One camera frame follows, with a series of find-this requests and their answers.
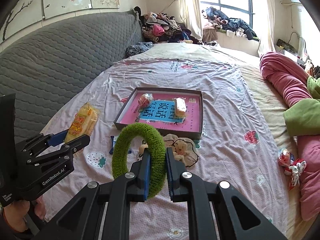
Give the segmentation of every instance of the green plush wreath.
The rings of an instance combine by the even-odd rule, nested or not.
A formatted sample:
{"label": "green plush wreath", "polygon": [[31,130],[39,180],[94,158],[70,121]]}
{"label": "green plush wreath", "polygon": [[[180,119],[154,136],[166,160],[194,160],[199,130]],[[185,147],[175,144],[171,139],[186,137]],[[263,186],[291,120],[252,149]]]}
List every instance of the green plush wreath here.
{"label": "green plush wreath", "polygon": [[152,198],[157,195],[163,187],[165,179],[166,150],[161,134],[151,125],[145,123],[134,123],[122,129],[113,151],[113,177],[117,178],[118,176],[128,172],[127,153],[132,139],[136,136],[141,136],[145,139],[151,155],[148,198]]}

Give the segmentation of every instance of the window frame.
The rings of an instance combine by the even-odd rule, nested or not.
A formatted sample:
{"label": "window frame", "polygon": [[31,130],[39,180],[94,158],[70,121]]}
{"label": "window frame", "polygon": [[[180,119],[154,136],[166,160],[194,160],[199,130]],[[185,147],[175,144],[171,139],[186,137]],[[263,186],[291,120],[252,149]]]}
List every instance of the window frame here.
{"label": "window frame", "polygon": [[233,6],[230,6],[230,5],[226,5],[226,4],[222,4],[220,2],[220,0],[218,0],[218,3],[213,3],[213,2],[206,2],[206,1],[200,1],[200,3],[202,4],[209,4],[209,5],[215,5],[215,6],[219,6],[219,7],[224,7],[224,8],[227,8],[227,9],[232,9],[232,10],[235,10],[235,11],[239,11],[239,12],[243,12],[243,13],[246,13],[246,14],[249,14],[249,18],[250,18],[250,22],[249,22],[249,25],[250,27],[252,28],[253,26],[253,9],[252,9],[252,0],[248,0],[248,3],[249,3],[249,10],[244,10],[244,9],[241,9],[241,8],[238,8],[238,7],[233,7]]}

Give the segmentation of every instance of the green blanket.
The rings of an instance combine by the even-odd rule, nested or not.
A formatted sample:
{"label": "green blanket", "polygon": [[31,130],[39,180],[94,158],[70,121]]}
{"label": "green blanket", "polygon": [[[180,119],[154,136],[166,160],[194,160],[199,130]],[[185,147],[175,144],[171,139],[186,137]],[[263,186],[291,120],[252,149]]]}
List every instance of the green blanket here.
{"label": "green blanket", "polygon": [[320,79],[309,77],[307,88],[314,99],[302,99],[283,113],[290,136],[320,134]]}

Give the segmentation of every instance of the curtain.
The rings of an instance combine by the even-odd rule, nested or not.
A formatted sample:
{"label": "curtain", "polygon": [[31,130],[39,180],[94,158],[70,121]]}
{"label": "curtain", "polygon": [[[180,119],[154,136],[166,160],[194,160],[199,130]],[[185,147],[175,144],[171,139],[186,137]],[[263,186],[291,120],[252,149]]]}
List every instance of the curtain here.
{"label": "curtain", "polygon": [[180,17],[192,35],[202,40],[202,24],[199,0],[180,0]]}
{"label": "curtain", "polygon": [[275,27],[275,0],[265,0],[265,20],[261,22],[264,24],[263,32],[260,37],[260,46],[258,54],[261,57],[268,51],[276,51],[273,44],[273,31]]}

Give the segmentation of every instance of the gray sofa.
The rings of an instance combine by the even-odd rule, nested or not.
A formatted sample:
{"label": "gray sofa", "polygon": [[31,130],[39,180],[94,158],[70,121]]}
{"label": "gray sofa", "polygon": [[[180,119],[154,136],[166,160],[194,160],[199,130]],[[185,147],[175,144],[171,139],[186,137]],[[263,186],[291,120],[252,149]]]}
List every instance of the gray sofa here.
{"label": "gray sofa", "polygon": [[88,14],[40,28],[0,53],[0,95],[16,93],[15,142],[39,133],[101,72],[143,41],[132,12]]}

